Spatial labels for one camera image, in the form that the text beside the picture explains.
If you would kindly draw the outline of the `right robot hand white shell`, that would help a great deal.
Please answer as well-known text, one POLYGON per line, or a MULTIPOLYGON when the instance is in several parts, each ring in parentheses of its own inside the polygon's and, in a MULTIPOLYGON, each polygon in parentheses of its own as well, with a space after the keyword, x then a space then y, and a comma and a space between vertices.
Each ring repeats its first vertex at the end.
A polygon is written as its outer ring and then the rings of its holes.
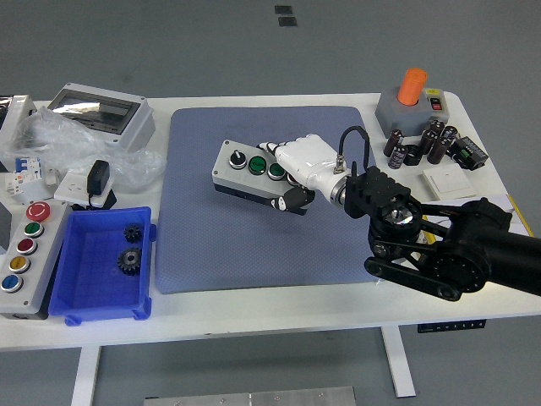
POLYGON ((345 202, 346 177, 350 171, 344 159, 317 134, 308 134, 285 144, 261 143, 276 162, 299 184, 284 195, 265 201, 279 211, 292 211, 314 200, 318 190, 334 206, 345 202))

